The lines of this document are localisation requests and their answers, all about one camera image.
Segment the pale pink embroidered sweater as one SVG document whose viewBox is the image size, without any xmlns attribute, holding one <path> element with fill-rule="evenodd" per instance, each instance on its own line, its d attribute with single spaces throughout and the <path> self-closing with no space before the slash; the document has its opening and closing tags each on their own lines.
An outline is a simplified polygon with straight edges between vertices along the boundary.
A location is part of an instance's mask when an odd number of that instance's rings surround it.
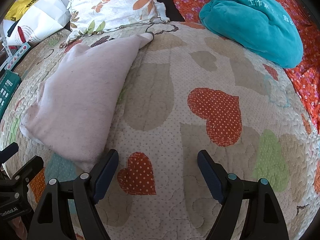
<svg viewBox="0 0 320 240">
<path fill-rule="evenodd" d="M 22 134 L 89 171 L 99 161 L 127 74 L 152 33 L 75 45 L 39 84 L 21 119 Z"/>
</svg>

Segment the green cardboard box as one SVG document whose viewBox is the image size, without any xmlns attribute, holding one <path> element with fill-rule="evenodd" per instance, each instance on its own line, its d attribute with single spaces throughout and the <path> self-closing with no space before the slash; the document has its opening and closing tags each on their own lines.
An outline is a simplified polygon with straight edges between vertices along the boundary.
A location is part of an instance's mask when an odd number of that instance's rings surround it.
<svg viewBox="0 0 320 240">
<path fill-rule="evenodd" d="M 1 79 L 0 119 L 21 82 L 22 80 L 17 73 L 10 70 L 4 72 Z"/>
</svg>

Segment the heart patterned quilt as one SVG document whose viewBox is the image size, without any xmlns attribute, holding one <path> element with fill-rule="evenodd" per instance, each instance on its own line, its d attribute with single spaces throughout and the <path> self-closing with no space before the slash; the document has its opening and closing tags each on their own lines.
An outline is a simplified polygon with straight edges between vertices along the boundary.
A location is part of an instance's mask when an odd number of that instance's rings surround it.
<svg viewBox="0 0 320 240">
<path fill-rule="evenodd" d="M 134 26 L 85 36 L 90 47 L 146 31 L 107 148 L 119 166 L 96 208 L 112 239 L 205 239 L 220 211 L 197 165 L 266 178 L 290 239 L 319 209 L 319 135 L 285 72 L 198 24 Z"/>
</svg>

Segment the long teal toy box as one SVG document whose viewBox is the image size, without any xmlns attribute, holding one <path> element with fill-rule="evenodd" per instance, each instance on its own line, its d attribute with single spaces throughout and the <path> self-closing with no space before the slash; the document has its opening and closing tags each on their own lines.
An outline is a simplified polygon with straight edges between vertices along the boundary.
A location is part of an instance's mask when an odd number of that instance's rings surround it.
<svg viewBox="0 0 320 240">
<path fill-rule="evenodd" d="M 18 62 L 25 57 L 25 55 L 29 52 L 31 46 L 28 42 L 25 42 L 18 48 L 14 55 L 8 58 L 5 62 L 4 69 L 5 70 L 12 70 Z"/>
</svg>

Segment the white paper shopping bag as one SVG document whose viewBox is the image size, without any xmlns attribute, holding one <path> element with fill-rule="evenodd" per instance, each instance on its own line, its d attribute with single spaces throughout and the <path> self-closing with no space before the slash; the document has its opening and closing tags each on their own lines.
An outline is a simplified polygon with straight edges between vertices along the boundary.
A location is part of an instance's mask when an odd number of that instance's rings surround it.
<svg viewBox="0 0 320 240">
<path fill-rule="evenodd" d="M 18 32 L 21 28 L 25 40 L 35 46 L 64 28 L 70 18 L 70 12 L 61 0 L 39 0 L 19 20 L 12 34 L 6 38 L 7 43 L 10 46 L 23 44 Z"/>
</svg>

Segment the white floral pillow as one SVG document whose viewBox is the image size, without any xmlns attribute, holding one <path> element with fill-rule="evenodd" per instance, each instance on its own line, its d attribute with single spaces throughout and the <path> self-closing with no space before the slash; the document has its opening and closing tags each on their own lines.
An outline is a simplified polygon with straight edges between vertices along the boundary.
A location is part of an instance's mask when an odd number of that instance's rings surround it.
<svg viewBox="0 0 320 240">
<path fill-rule="evenodd" d="M 68 0 L 71 13 L 66 43 L 128 25 L 167 23 L 164 3 L 157 0 Z"/>
</svg>

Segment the yellow plastic bag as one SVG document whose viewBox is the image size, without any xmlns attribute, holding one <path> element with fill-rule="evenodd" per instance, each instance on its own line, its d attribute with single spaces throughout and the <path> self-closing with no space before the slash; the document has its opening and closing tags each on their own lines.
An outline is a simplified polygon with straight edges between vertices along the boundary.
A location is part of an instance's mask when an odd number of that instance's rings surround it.
<svg viewBox="0 0 320 240">
<path fill-rule="evenodd" d="M 5 15 L 5 20 L 18 21 L 26 13 L 26 11 L 39 0 L 16 0 L 7 14 Z"/>
</svg>

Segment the teal plush cushion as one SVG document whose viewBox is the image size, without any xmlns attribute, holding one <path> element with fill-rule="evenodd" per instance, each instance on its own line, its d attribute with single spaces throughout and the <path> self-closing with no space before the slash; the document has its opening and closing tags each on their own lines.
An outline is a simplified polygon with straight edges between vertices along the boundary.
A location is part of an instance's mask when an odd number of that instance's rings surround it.
<svg viewBox="0 0 320 240">
<path fill-rule="evenodd" d="M 211 32 L 282 68 L 295 68 L 302 61 L 302 39 L 276 0 L 210 0 L 199 18 Z"/>
</svg>

